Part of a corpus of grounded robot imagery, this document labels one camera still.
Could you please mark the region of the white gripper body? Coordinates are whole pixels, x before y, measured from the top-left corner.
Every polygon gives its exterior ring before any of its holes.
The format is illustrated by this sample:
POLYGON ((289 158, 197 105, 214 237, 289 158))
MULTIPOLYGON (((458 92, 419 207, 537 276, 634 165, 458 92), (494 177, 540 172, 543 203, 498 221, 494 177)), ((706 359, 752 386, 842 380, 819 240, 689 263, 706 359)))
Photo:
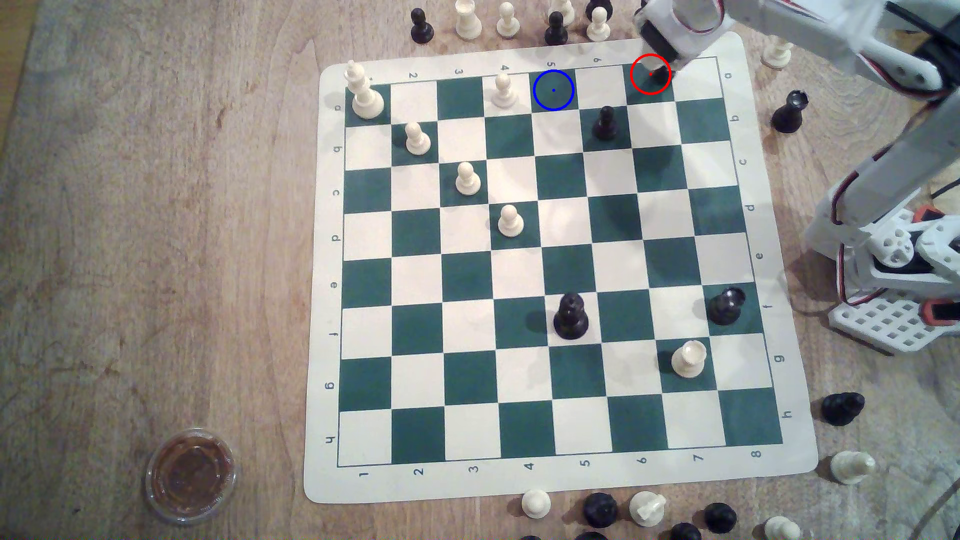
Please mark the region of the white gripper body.
POLYGON ((700 53, 735 23, 722 1, 648 1, 637 11, 637 18, 671 19, 676 29, 670 41, 698 46, 700 53))

